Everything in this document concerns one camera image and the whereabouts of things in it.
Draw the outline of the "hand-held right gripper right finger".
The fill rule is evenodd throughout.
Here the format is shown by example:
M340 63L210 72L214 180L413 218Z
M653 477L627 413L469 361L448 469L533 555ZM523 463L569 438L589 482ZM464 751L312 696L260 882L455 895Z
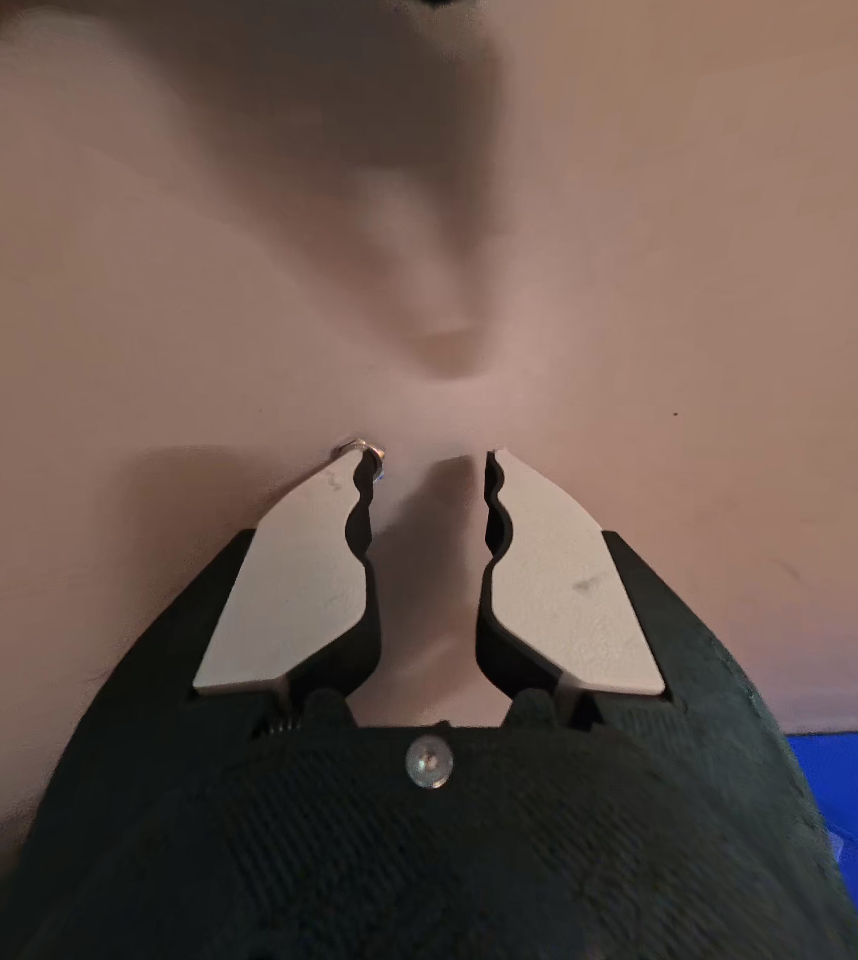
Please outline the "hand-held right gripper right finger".
M504 448L486 455L478 666L497 690L665 694L603 528L562 487Z

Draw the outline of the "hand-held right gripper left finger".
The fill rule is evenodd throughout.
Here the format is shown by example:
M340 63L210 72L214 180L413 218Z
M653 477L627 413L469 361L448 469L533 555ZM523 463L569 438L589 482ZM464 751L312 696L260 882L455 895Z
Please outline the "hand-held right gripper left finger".
M369 506L374 462L359 450L292 487L261 518L194 679L202 696L272 691L347 696L374 671L381 628Z

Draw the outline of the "steel hex nut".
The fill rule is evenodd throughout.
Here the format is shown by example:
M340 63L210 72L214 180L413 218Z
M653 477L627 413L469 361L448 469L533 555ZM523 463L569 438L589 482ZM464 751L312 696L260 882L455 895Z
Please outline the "steel hex nut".
M383 476L385 475L385 450L379 448L374 443L365 440L364 438L351 438L349 441L342 443L337 446L332 453L332 459L338 460L348 454L352 450L359 450L363 454L367 455L372 462L374 462L374 467L372 470L372 483L378 483Z

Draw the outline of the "grey desk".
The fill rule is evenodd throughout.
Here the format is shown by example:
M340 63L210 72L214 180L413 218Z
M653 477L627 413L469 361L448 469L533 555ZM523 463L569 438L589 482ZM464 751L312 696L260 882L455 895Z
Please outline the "grey desk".
M858 2L0 2L0 875L237 530L386 450L368 724L499 718L486 450L858 729Z

